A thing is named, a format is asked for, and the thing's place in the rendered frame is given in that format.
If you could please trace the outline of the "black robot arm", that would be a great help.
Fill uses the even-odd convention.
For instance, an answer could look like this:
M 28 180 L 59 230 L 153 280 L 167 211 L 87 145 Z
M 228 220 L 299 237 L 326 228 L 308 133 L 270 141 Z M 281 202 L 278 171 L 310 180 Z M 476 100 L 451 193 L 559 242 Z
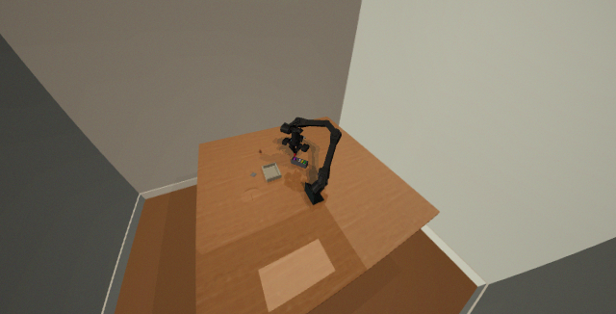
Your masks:
M 326 127 L 331 132 L 330 145 L 325 157 L 323 167 L 319 168 L 318 180 L 315 181 L 311 186 L 309 185 L 312 193 L 316 196 L 320 196 L 320 193 L 324 190 L 324 187 L 328 185 L 331 162 L 334 156 L 336 145 L 342 137 L 342 133 L 339 129 L 335 128 L 329 120 L 305 118 L 295 118 L 295 120 L 292 121 L 290 124 L 284 122 L 284 124 L 282 124 L 282 126 L 280 127 L 280 131 L 288 135 L 292 133 L 292 138 L 294 139 L 297 139 L 301 136 L 300 141 L 302 142 L 303 136 L 300 134 L 303 132 L 303 130 L 301 128 L 307 126 Z

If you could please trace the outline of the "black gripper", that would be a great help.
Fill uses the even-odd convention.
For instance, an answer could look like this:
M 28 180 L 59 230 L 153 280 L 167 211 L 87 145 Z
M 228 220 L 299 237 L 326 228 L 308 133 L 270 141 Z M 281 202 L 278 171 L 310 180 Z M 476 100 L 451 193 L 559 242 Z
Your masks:
M 301 136 L 300 136 L 301 137 Z M 309 144 L 300 144 L 300 137 L 297 139 L 294 138 L 285 138 L 282 141 L 283 145 L 287 145 L 287 143 L 289 144 L 289 148 L 292 150 L 293 153 L 297 154 L 297 152 L 299 150 L 303 151 L 303 152 L 307 152 L 307 150 L 309 149 Z M 295 148 L 296 147 L 296 148 Z

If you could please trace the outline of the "beige shallow tray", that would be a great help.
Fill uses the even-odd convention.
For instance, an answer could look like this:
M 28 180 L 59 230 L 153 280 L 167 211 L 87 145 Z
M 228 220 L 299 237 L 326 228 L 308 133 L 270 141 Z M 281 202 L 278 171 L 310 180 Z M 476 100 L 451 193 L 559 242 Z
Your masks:
M 267 183 L 281 178 L 280 170 L 277 167 L 275 162 L 262 166 L 262 170 L 263 170 Z

